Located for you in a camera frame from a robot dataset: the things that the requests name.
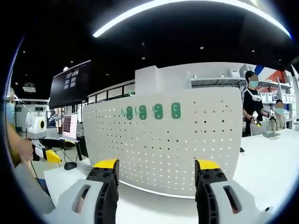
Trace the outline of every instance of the white perforated panel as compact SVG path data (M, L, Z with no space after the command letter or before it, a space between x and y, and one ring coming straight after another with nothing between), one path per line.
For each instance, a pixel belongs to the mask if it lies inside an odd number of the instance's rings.
M178 102L181 117L172 118ZM163 106L156 119L153 105ZM121 113L145 105L147 118ZM211 87L169 95L120 98L84 107L84 130L91 164L120 160L120 180L176 196L194 196L194 160L217 162L232 179L241 145L242 105L237 88Z

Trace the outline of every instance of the black ceiling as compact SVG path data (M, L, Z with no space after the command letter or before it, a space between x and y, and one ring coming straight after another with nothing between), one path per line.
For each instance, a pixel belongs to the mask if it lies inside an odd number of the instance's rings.
M16 95L48 99L54 75L65 66L89 59L93 63L92 93L134 79L135 70L151 65L225 61L284 70L299 55L298 19L292 1L286 0L272 2L293 41L253 13L204 1L149 9L98 38L92 36L111 19L148 1L55 0L31 7L26 11L30 15L25 20L24 40L14 66L12 86ZM27 82L36 85L36 93L23 91Z

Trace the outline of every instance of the monitor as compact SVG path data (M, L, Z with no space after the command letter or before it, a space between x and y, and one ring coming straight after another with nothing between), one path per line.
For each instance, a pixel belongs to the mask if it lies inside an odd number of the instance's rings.
M49 108L70 106L86 100L91 61L78 64L53 77Z
M63 124L63 131L62 137L76 141L77 140L77 121L78 121L78 114L68 114L64 116L64 124Z

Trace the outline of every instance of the table surface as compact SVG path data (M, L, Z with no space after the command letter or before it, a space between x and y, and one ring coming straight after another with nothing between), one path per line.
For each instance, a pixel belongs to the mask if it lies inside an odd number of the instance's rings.
M272 206L280 209L299 174L299 132L285 129L280 136L262 135L242 138L234 180L250 192L259 210ZM48 190L57 206L59 196L79 179L85 179L90 170L89 160L78 162L72 170L56 168L44 172ZM171 198L119 185L116 222L122 223L197 223L196 203L193 199Z

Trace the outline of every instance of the computer mouse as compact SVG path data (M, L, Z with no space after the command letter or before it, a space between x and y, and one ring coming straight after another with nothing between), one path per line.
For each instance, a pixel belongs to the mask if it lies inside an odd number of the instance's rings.
M77 167L77 164L75 162L66 162L64 165L65 170L71 170Z

